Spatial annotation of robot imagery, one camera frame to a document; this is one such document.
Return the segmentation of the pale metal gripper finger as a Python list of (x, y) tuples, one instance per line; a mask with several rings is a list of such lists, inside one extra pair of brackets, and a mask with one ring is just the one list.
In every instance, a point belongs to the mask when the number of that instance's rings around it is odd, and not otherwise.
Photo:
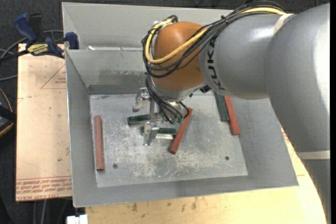
[(156, 136), (159, 132), (159, 127), (156, 122), (147, 122), (143, 128), (143, 144), (149, 146), (152, 144), (152, 141), (156, 139)]
[(151, 96), (149, 94), (148, 89), (146, 87), (140, 88), (139, 92), (137, 93), (135, 97), (135, 103), (132, 106), (132, 111), (139, 112), (141, 109), (146, 108), (150, 100), (151, 100)]

